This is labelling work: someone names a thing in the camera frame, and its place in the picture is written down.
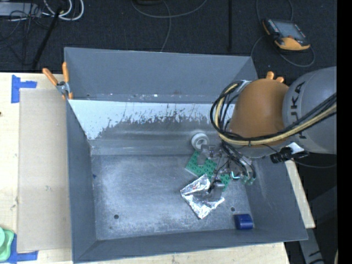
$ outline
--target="dark floor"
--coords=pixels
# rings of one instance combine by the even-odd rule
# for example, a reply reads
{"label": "dark floor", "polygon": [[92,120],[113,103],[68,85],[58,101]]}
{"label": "dark floor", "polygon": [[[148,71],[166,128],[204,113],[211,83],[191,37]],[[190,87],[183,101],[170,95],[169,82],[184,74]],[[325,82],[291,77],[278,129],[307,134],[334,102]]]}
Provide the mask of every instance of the dark floor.
{"label": "dark floor", "polygon": [[[33,2],[43,6],[42,0],[11,0]],[[53,9],[59,0],[47,0]],[[233,54],[249,56],[255,63],[257,74],[265,77],[268,70],[285,77],[290,85],[299,76],[337,63],[337,0],[232,0],[232,49],[229,52],[228,0],[207,0],[197,11],[176,18],[151,18],[151,15],[171,15],[196,9],[205,0],[166,0],[166,5],[137,5],[132,0],[84,0],[84,15],[77,21],[59,21],[52,31],[41,58],[33,68],[34,57],[47,32],[52,18],[15,22],[7,17],[0,20],[0,71],[39,72],[48,67],[61,73],[65,46],[116,50],[142,50],[163,52]],[[76,12],[79,3],[75,1]],[[315,52],[315,61],[308,67],[297,67],[283,60],[264,35],[260,18],[293,20],[306,34]],[[292,62],[308,65],[311,51],[287,56]],[[302,159],[306,164],[326,166],[336,157],[316,155]],[[299,174],[309,201],[337,184],[336,166],[307,168],[298,166]],[[337,217],[317,226],[316,238],[326,263],[333,263],[337,249]],[[304,263],[298,243],[287,243],[291,263]]]}

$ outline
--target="green object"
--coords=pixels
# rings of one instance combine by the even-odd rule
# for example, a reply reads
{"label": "green object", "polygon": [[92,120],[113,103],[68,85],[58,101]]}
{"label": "green object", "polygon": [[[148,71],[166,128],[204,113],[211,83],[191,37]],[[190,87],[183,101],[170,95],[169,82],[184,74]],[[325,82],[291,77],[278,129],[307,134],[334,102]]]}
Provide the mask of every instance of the green object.
{"label": "green object", "polygon": [[[199,155],[199,152],[195,151],[189,160],[189,162],[186,165],[186,169],[193,172],[196,174],[198,177],[201,177],[204,174],[208,175],[208,178],[210,179],[216,172],[216,163],[210,159],[205,160],[205,163],[203,166],[198,166],[197,164],[197,157]],[[225,174],[225,175],[220,175],[221,182],[225,185],[224,191],[227,188],[228,183],[230,182],[230,176]]]}
{"label": "green object", "polygon": [[11,243],[15,233],[0,227],[0,261],[6,261],[11,254]]}

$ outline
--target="cable bundle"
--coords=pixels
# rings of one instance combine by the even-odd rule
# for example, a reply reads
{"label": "cable bundle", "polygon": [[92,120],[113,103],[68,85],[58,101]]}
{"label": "cable bundle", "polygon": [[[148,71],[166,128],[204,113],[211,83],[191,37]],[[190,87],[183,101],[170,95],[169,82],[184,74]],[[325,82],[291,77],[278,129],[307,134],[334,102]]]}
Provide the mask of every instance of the cable bundle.
{"label": "cable bundle", "polygon": [[242,83],[243,81],[237,81],[228,85],[222,91],[219,98],[215,100],[210,110],[210,121],[212,125],[217,130],[219,137],[225,143],[230,145],[250,147],[251,145],[264,145],[278,140],[283,140],[336,114],[337,98],[336,93],[334,93],[306,115],[275,134],[258,137],[242,137],[239,134],[231,133],[227,130],[229,120],[225,123],[226,112],[229,105],[239,96],[239,93],[232,97],[231,94],[235,93]]}

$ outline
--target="beige tabletop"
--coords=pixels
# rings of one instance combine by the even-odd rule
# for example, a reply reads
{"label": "beige tabletop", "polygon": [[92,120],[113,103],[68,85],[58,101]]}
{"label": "beige tabletop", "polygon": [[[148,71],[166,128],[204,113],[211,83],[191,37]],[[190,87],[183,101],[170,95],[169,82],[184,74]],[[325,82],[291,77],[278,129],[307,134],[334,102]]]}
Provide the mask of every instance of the beige tabletop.
{"label": "beige tabletop", "polygon": [[[43,74],[14,73],[22,81],[37,81],[35,91],[55,90]],[[11,103],[11,79],[13,73],[0,73],[0,227],[18,233],[19,190],[19,129],[20,103]],[[59,81],[62,75],[55,75]],[[297,197],[306,228],[314,228],[307,199],[294,162],[286,162],[288,173]],[[39,249],[38,260],[30,263],[71,262],[71,249]],[[250,245],[182,254],[128,258],[104,263],[289,263],[283,243]]]}

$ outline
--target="metal cylinder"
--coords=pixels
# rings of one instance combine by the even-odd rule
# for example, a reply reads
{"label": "metal cylinder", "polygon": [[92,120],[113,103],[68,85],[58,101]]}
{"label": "metal cylinder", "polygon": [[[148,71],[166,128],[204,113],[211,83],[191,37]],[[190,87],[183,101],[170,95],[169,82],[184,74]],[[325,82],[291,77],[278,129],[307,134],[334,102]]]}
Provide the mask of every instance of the metal cylinder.
{"label": "metal cylinder", "polygon": [[[332,96],[336,89],[336,67],[302,75],[290,85],[283,101],[282,118],[285,127]],[[307,151],[336,154],[336,131],[335,114],[291,138]]]}

